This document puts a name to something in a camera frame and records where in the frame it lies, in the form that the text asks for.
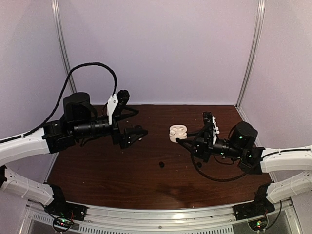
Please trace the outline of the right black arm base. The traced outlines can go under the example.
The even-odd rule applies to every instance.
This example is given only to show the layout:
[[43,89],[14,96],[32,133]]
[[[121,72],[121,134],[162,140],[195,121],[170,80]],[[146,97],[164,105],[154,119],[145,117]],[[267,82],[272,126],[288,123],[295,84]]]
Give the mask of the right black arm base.
[[253,201],[233,206],[237,221],[262,216],[275,211],[274,204],[266,198],[269,185],[270,183],[259,186]]

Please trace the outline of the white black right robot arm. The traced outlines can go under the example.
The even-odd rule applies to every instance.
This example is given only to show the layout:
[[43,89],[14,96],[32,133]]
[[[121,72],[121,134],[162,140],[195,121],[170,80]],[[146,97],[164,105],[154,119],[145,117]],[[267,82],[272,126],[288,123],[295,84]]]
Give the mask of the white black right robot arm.
[[[261,186],[257,199],[250,204],[254,215],[262,214],[269,206],[286,198],[302,194],[312,189],[312,148],[311,146],[272,149],[255,147],[258,131],[249,123],[241,121],[230,131],[227,139],[218,137],[219,127],[215,116],[204,112],[204,126],[197,132],[188,133],[185,125],[173,125],[169,128],[171,142],[177,143],[190,152],[192,164],[205,178],[216,182],[230,182],[247,174],[261,175],[275,171],[296,171],[300,173],[280,182],[271,182]],[[229,158],[238,162],[243,174],[228,179],[208,176],[200,170],[196,158],[208,162],[211,156]]]

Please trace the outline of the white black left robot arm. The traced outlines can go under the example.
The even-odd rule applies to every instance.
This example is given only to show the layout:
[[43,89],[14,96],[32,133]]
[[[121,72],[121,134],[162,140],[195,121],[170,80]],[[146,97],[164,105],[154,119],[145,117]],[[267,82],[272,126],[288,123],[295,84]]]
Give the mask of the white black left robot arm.
[[60,187],[21,176],[9,169],[7,163],[30,156],[58,153],[77,143],[84,146],[105,136],[111,136],[113,144],[118,144],[121,149],[128,148],[148,134],[148,130],[140,125],[120,131],[119,121],[138,114],[138,110],[127,106],[129,97],[127,90],[113,94],[107,103],[107,113],[99,116],[88,93],[74,93],[64,98],[64,114],[60,120],[47,122],[32,133],[1,140],[1,191],[51,206],[59,216],[68,215],[70,205]]

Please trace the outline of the white earbud charging case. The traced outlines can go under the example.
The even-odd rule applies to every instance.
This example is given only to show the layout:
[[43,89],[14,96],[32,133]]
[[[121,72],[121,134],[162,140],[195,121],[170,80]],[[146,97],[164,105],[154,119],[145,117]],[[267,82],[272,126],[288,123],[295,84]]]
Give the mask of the white earbud charging case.
[[177,139],[187,138],[187,127],[185,125],[172,125],[169,128],[169,139],[173,143],[177,143]]

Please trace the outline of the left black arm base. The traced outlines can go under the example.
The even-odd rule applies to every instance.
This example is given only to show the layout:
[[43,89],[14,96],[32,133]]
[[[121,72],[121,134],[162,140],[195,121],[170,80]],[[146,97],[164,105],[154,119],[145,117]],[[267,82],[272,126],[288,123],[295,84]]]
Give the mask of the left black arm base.
[[45,205],[49,214],[65,217],[72,220],[84,221],[87,207],[80,204],[67,202],[61,187],[50,185],[52,189],[52,202]]

